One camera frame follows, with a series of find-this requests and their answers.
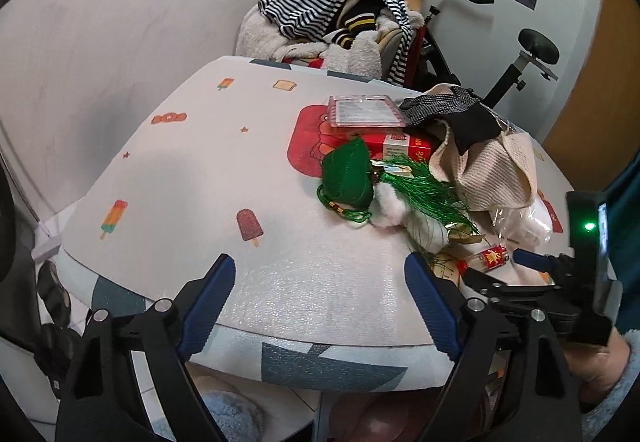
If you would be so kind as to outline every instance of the table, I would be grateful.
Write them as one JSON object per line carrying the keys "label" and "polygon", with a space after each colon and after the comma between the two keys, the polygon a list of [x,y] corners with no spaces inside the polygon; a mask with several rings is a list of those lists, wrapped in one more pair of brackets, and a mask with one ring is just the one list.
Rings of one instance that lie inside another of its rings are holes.
{"label": "table", "polygon": [[[404,284],[404,236],[356,229],[315,197],[322,106],[330,94],[357,93],[416,95],[241,57],[207,64],[159,105],[79,203],[63,231],[61,281],[94,310],[135,313],[175,296],[226,252],[236,261],[236,286],[192,361],[292,388],[443,385],[452,364]],[[535,150],[539,187],[566,225],[571,186]],[[257,246],[238,228],[243,209],[259,222]],[[545,253],[568,251],[564,229]],[[511,264],[493,274],[510,284],[542,283],[537,272]]]}

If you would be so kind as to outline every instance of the red box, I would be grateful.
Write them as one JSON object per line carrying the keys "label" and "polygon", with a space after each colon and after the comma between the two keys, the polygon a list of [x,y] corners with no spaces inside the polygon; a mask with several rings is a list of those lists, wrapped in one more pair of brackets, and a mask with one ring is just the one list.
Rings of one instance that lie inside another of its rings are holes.
{"label": "red box", "polygon": [[431,157],[433,142],[429,139],[417,138],[407,133],[365,133],[360,137],[367,145],[373,160],[406,155],[411,160],[426,162]]}

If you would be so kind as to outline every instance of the blue fabric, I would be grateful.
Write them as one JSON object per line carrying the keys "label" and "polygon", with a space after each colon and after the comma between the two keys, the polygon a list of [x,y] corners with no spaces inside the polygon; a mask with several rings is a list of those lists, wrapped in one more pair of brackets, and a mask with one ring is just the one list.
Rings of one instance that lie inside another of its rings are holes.
{"label": "blue fabric", "polygon": [[[259,442],[262,438],[262,412],[249,400],[231,392],[210,392],[202,397],[228,442]],[[154,433],[175,441],[165,418],[152,424]]]}
{"label": "blue fabric", "polygon": [[609,259],[624,286],[618,330],[640,329],[640,152],[607,189]]}

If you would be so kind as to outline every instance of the black and white striped clothing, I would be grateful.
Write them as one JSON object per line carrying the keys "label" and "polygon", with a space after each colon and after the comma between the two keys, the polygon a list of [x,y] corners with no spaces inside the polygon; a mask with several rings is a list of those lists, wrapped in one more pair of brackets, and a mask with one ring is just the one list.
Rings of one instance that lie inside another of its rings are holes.
{"label": "black and white striped clothing", "polygon": [[[322,41],[326,30],[344,5],[346,0],[260,0],[260,12],[278,25],[280,33],[289,39],[307,38]],[[406,59],[411,46],[414,30],[409,24],[404,0],[383,0],[391,10],[402,32],[398,52],[391,65],[388,80],[402,86],[406,69]]]}
{"label": "black and white striped clothing", "polygon": [[434,115],[462,113],[474,104],[479,104],[478,100],[460,86],[449,86],[446,92],[432,93],[428,91],[415,98],[404,99],[400,104],[400,111],[409,125],[417,126],[425,120],[433,118]]}

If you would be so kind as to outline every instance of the blue sleeve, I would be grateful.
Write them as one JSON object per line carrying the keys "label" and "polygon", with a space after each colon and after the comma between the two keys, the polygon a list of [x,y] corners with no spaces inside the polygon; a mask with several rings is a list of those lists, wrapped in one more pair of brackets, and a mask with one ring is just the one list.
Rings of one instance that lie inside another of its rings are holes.
{"label": "blue sleeve", "polygon": [[629,362],[607,398],[582,416],[582,439],[584,442],[591,442],[607,425],[640,374],[640,330],[627,332],[625,339],[631,347]]}

